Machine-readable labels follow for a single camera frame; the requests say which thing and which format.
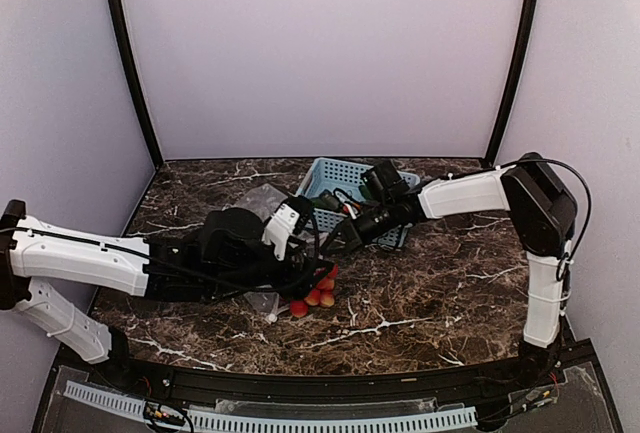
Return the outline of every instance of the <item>clear plastic bag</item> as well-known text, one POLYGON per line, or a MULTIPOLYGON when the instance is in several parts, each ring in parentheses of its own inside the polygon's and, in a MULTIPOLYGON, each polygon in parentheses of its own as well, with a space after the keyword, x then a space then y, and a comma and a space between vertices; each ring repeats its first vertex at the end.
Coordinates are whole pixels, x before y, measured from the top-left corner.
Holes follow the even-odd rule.
MULTIPOLYGON (((280 203, 287 198, 277 188, 266 183, 247 192, 238 202, 233 205, 238 208, 249 210, 262 220, 266 221, 278 209, 280 203)), ((281 310, 280 295, 277 293, 245 293, 244 297, 258 313, 267 315, 267 321, 274 323, 281 310)))

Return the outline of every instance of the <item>basket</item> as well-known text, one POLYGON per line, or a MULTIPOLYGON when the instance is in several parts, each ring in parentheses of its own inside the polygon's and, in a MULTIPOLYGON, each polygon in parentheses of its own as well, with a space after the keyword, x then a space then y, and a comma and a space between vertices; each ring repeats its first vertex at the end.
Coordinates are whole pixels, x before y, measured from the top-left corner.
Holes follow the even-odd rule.
MULTIPOLYGON (((359 186, 364 185, 360 175, 369 170, 371 165, 352 163, 350 161, 333 160, 331 158, 317 158, 305 175, 296 195, 315 198, 324 190, 333 191, 342 188, 354 199, 363 201, 359 186)), ((420 182, 420 177, 413 173, 399 172, 409 187, 420 182)), ((333 211, 316 208, 316 220, 320 231, 332 231, 346 215, 333 211)), ((398 248, 402 246, 411 226, 397 227, 376 239, 376 243, 398 248)))

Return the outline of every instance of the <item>white panel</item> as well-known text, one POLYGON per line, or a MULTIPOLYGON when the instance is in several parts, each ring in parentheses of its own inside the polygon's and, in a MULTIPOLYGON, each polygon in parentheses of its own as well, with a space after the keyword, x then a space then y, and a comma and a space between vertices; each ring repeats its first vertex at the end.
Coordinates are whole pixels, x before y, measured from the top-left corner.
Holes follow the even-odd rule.
POLYGON ((482 156, 522 0, 125 0, 168 158, 482 156))
MULTIPOLYGON (((639 6, 539 0, 500 154, 504 162, 537 149, 575 166, 593 190, 569 314, 577 335, 594 340, 625 431, 640 431, 639 6)), ((562 176, 584 201, 579 183, 562 176)))
MULTIPOLYGON (((152 174, 106 0, 0 0, 0 211, 119 234, 152 174)), ((56 284, 81 308, 93 288, 56 284)), ((31 431, 58 342, 0 312, 0 430, 31 431)))

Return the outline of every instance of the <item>small red object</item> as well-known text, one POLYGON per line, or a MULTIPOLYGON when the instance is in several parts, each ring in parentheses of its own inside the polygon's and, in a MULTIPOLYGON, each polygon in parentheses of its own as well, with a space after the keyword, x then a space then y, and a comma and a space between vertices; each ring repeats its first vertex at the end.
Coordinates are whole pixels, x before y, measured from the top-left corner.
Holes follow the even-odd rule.
POLYGON ((320 305, 329 308, 336 304, 336 299, 331 291, 323 291, 320 295, 320 305))
POLYGON ((338 276, 338 265, 333 265, 333 269, 329 272, 327 278, 334 280, 336 276, 338 276))
POLYGON ((318 304, 320 303, 320 293, 320 290, 314 288, 304 299, 304 302, 309 306, 318 306, 318 304))
POLYGON ((316 288, 319 290, 333 290, 335 287, 336 287, 336 282, 331 278, 329 278, 328 276, 325 276, 316 285, 316 288))
POLYGON ((302 318, 309 313, 309 307, 303 300, 293 300, 289 303, 289 311, 296 318, 302 318))

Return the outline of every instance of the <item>black frame edge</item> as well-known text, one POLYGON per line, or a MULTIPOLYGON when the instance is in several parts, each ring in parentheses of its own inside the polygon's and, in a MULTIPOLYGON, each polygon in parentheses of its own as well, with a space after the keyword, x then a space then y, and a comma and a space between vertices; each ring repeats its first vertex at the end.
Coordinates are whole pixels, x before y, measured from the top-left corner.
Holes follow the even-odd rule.
POLYGON ((133 101, 133 106, 136 110, 136 116, 138 117, 140 128, 142 129, 142 135, 144 136, 149 156, 151 156, 153 165, 157 169, 164 164, 164 159, 162 157, 160 145, 158 144, 158 139, 156 138, 156 134, 153 130, 149 110, 147 109, 147 104, 142 93, 142 86, 140 84, 138 70, 133 57, 133 50, 131 49, 131 42, 129 41, 129 33, 127 31, 122 0, 107 1, 109 2, 113 31, 116 36, 116 42, 118 43, 120 60, 122 61, 122 68, 124 69, 124 74, 129 86, 131 100, 133 101))
POLYGON ((47 410, 49 409, 51 395, 53 394, 53 386, 55 385, 56 379, 58 378, 59 368, 57 365, 57 358, 59 354, 60 348, 58 348, 58 352, 54 357, 53 364, 51 365, 51 368, 49 368, 47 380, 45 381, 44 388, 42 389, 42 395, 40 396, 40 401, 38 402, 38 408, 36 409, 36 416, 33 419, 33 424, 31 425, 31 433, 42 432, 44 419, 47 414, 47 410))
POLYGON ((518 90, 518 83, 520 82, 520 76, 522 73, 522 67, 524 65, 525 56, 527 54, 527 47, 529 45, 529 37, 531 36, 531 27, 533 25, 533 17, 536 9, 537 0, 523 0, 522 11, 520 13, 520 23, 518 24, 518 33, 516 35, 516 42, 513 47, 513 55, 511 57, 511 65, 509 66, 509 73, 507 75, 507 81, 504 85, 504 91, 502 93, 502 100, 500 101, 500 107, 498 108, 498 114, 496 121, 493 125, 493 131, 491 132, 491 139, 489 140, 489 146, 484 155, 483 164, 485 166, 493 166, 498 157, 500 146, 504 134, 507 130, 509 123, 509 116, 513 109, 513 102, 518 90))
MULTIPOLYGON (((581 365, 591 362, 598 382, 605 397, 605 403, 612 421, 613 429, 616 433, 622 433, 622 425, 617 409, 613 403, 613 398, 602 371, 600 360, 591 340, 581 340, 571 345, 565 345, 560 356, 562 366, 560 370, 571 366, 581 365)), ((458 368, 445 368, 436 370, 422 370, 401 374, 381 374, 346 377, 287 377, 278 375, 252 375, 242 373, 223 373, 209 370, 194 370, 188 367, 176 367, 158 363, 151 363, 144 360, 132 360, 133 366, 139 371, 143 371, 150 377, 165 378, 172 376, 172 385, 166 388, 160 398, 154 395, 153 398, 168 402, 169 404, 200 404, 215 405, 221 399, 234 399, 258 402, 286 403, 287 393, 285 390, 293 391, 296 401, 304 404, 345 404, 345 403, 369 403, 371 401, 398 401, 425 398, 435 395, 442 399, 442 405, 464 403, 467 406, 479 407, 483 404, 491 404, 506 397, 509 392, 516 391, 518 387, 507 388, 505 390, 487 390, 486 392, 475 382, 469 382, 470 378, 483 374, 486 367, 509 368, 516 358, 496 360, 478 365, 470 365, 458 368), (190 386, 189 378, 199 378, 205 384, 199 387, 190 386), (411 382, 403 382, 403 378, 410 378, 411 382), (238 382, 244 383, 244 393, 240 393, 241 388, 237 388, 238 382), (335 384, 338 390, 327 389, 331 384, 335 384), (395 385, 395 393, 389 391, 388 386, 395 385), (299 391, 303 392, 302 397, 297 396, 299 391), (203 396, 204 401, 193 401, 189 398, 192 394, 203 396)), ((50 378, 42 394, 37 421, 34 423, 33 432, 39 430, 37 426, 41 424, 55 377, 61 365, 87 371, 90 374, 89 381, 104 384, 104 379, 96 374, 90 365, 82 362, 80 358, 68 347, 62 345, 50 371, 50 378)))

